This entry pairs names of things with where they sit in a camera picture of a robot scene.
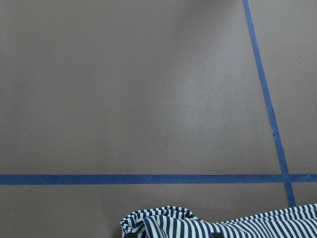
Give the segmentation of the striped polo shirt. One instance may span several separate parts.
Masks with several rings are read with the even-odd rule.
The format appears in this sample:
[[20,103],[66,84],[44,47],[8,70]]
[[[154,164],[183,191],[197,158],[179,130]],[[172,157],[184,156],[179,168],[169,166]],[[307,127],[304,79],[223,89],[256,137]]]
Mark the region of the striped polo shirt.
[[124,238],[315,238],[317,206],[309,204],[219,223],[189,209],[165,206],[137,210],[120,222]]

